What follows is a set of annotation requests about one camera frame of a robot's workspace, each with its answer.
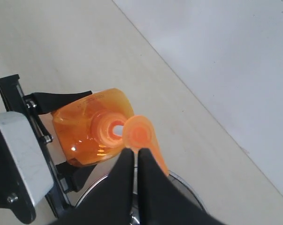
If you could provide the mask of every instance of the orange plastic bottle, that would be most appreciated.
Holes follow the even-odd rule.
[[[70,164],[97,164],[116,156],[124,147],[135,152],[149,148],[168,175],[151,122],[146,117],[134,116],[129,100],[120,90],[108,89],[86,96],[52,115]],[[116,126],[123,126],[122,134],[114,133]]]

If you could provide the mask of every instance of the metal bowl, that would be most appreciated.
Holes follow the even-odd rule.
[[[79,198],[76,207],[79,206],[84,199],[94,190],[96,189],[101,182],[103,182],[108,175],[105,175],[98,179],[90,188],[88,188],[84,194]],[[199,199],[199,197],[195,194],[192,188],[177,174],[174,172],[169,172],[168,179],[173,183],[173,185],[187,198],[189,201],[194,203],[197,207],[201,210],[206,212],[204,204]],[[139,225],[139,213],[138,213],[138,193],[137,193],[137,167],[134,170],[134,184],[133,184],[133,203],[132,203],[132,210],[131,210],[131,222],[130,225]]]

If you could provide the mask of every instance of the white tabletop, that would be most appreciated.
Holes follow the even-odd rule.
[[[111,0],[0,1],[0,77],[16,73],[27,94],[121,89],[212,215],[283,224],[283,197]],[[53,220],[46,201],[37,214],[35,225]],[[20,223],[0,210],[9,224]]]

